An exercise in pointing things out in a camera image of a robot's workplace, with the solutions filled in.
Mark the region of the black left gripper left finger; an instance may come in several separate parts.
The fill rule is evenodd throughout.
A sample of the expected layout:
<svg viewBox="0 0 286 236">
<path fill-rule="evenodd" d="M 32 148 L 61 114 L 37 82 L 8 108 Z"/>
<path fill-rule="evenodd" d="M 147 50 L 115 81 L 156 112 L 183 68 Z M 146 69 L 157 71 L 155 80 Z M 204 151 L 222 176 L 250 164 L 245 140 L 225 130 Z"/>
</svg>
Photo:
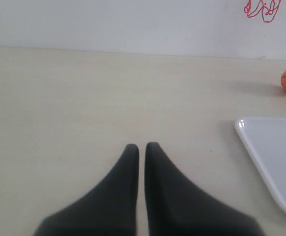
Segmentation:
<svg viewBox="0 0 286 236">
<path fill-rule="evenodd" d="M 45 218 L 36 236 L 135 236 L 139 149 L 127 144 L 110 172 L 85 196 Z"/>
</svg>

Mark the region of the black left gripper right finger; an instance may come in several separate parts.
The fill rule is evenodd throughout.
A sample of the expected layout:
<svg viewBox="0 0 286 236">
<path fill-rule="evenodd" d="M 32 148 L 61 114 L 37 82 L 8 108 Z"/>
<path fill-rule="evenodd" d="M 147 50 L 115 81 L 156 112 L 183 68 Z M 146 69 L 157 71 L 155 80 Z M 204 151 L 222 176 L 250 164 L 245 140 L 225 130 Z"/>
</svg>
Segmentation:
<svg viewBox="0 0 286 236">
<path fill-rule="evenodd" d="M 151 236 L 262 236 L 258 222 L 193 184 L 158 143 L 145 151 L 144 191 Z"/>
</svg>

